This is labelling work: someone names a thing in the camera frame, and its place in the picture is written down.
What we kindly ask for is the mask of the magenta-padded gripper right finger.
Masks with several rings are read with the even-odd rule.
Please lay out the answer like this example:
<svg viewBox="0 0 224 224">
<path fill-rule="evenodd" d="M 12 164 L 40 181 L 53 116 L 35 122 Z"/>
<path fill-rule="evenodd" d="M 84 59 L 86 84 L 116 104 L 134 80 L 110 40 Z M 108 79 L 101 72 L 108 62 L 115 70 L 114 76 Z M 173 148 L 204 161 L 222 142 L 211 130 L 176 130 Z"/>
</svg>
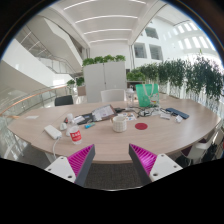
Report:
<svg viewBox="0 0 224 224">
<path fill-rule="evenodd" d="M 130 144 L 129 155 L 140 177 L 141 183 L 147 185 L 182 169 L 166 154 L 156 155 L 140 146 Z"/>
</svg>

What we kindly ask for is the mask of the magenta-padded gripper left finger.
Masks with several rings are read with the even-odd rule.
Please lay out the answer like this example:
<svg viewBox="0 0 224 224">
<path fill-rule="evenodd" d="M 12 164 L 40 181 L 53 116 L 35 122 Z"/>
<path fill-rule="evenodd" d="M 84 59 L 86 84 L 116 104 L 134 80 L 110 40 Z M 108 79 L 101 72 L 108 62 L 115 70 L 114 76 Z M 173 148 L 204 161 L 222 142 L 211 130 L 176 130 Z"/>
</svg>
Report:
<svg viewBox="0 0 224 224">
<path fill-rule="evenodd" d="M 46 171 L 76 185 L 84 186 L 94 156 L 95 145 L 92 144 L 69 157 L 58 157 L 46 168 Z"/>
</svg>

